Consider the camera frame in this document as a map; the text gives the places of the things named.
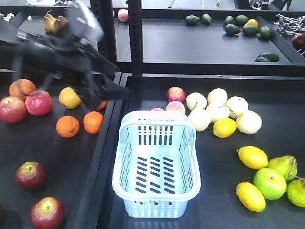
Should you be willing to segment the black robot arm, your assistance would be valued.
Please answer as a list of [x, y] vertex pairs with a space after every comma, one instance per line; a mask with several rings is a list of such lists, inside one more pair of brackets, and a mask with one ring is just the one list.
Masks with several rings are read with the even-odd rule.
[[54, 79], [76, 88], [88, 108], [96, 109], [106, 100], [124, 100], [127, 88], [115, 84], [109, 75], [115, 64], [97, 50], [104, 33], [95, 15], [77, 0], [67, 9], [68, 21], [55, 34], [34, 35], [19, 30], [26, 19], [19, 13], [0, 22], [0, 66], [11, 70], [13, 81], [24, 74], [43, 78], [47, 89]]

